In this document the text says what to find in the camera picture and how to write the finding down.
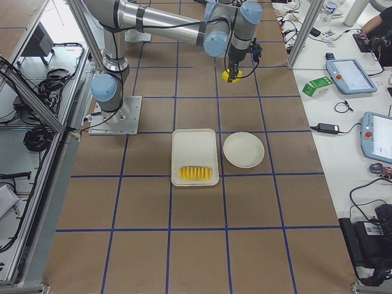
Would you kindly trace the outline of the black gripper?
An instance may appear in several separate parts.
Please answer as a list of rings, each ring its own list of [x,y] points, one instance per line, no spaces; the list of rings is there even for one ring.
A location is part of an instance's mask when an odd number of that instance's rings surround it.
[[[243,61],[248,53],[248,49],[238,49],[231,45],[228,49],[228,77],[227,83],[236,83],[239,81],[239,63]]]

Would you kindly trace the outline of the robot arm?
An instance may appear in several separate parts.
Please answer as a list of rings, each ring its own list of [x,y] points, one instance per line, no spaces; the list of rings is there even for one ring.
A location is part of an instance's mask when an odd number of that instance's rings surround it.
[[[129,74],[124,53],[125,32],[156,34],[202,47],[212,57],[224,56],[225,81],[242,78],[239,64],[250,54],[259,63],[262,48],[254,38],[261,6],[246,1],[239,7],[228,1],[208,2],[203,20],[153,9],[132,1],[86,1],[87,9],[104,29],[104,73],[91,83],[93,97],[103,114],[126,114],[123,85]]]

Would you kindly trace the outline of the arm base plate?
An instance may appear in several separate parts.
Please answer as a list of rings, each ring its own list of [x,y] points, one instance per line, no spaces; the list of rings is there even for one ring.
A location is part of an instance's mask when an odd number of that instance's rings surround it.
[[[123,105],[119,111],[104,122],[111,114],[102,112],[99,104],[95,104],[95,112],[99,115],[91,119],[92,127],[88,129],[91,135],[136,135],[140,119],[142,96],[128,96],[123,99]]]
[[[150,42],[151,34],[146,32],[138,32],[136,29],[129,29],[125,31],[125,42],[127,43],[139,43],[139,42]]]

